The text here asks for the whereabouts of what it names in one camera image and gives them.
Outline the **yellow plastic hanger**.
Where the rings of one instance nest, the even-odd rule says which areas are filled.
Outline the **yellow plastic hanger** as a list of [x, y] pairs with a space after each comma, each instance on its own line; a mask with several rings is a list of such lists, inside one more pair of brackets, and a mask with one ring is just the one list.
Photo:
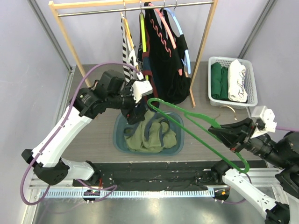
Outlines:
[[121, 13], [121, 18], [122, 18], [124, 28], [125, 28], [125, 37], [126, 37], [127, 46], [128, 46], [129, 60], [132, 59], [133, 65], [139, 71], [140, 68], [139, 68], [138, 61], [136, 59], [135, 47], [134, 47], [134, 43], [132, 40], [130, 29], [129, 29], [128, 21], [123, 13]]

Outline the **black white striped tank top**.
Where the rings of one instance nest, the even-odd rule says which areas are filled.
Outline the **black white striped tank top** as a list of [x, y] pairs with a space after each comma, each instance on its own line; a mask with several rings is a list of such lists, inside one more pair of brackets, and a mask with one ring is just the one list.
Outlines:
[[[121, 31], [122, 31], [122, 62], [125, 64], [128, 64], [130, 66], [133, 66], [133, 61], [132, 59], [129, 60], [129, 52], [128, 52], [128, 46], [127, 46], [127, 41], [125, 37], [125, 28], [124, 24], [121, 18]], [[127, 83], [129, 83], [131, 80], [136, 80], [137, 79], [137, 74], [135, 70], [129, 68], [128, 66], [123, 65], [123, 73], [125, 76], [125, 80]]]

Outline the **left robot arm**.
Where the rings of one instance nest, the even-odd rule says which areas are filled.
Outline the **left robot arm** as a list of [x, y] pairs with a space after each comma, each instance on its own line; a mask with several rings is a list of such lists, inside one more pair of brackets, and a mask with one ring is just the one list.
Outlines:
[[62, 158], [62, 154], [79, 132], [107, 108], [121, 110], [129, 124], [142, 120], [144, 110], [138, 114], [134, 109], [152, 91], [149, 80], [142, 74], [128, 79], [117, 71], [105, 71], [92, 87], [76, 91], [56, 126], [34, 149], [25, 149], [21, 154], [23, 159], [32, 165], [34, 174], [50, 186], [64, 179], [82, 180], [95, 186], [100, 180], [100, 171], [92, 162], [70, 161]]

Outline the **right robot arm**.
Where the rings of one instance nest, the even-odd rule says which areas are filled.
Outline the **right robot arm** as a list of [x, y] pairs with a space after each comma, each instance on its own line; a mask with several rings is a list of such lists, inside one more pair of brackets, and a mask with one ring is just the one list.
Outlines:
[[230, 161], [221, 160], [212, 167], [211, 179], [216, 184], [225, 183], [242, 195], [264, 218], [266, 224], [297, 224], [299, 222], [299, 133], [288, 132], [279, 142], [274, 142], [265, 130], [261, 119], [209, 127], [209, 132], [235, 154], [245, 149], [253, 155], [280, 169], [275, 175], [288, 203], [281, 203], [267, 196], [246, 181]]

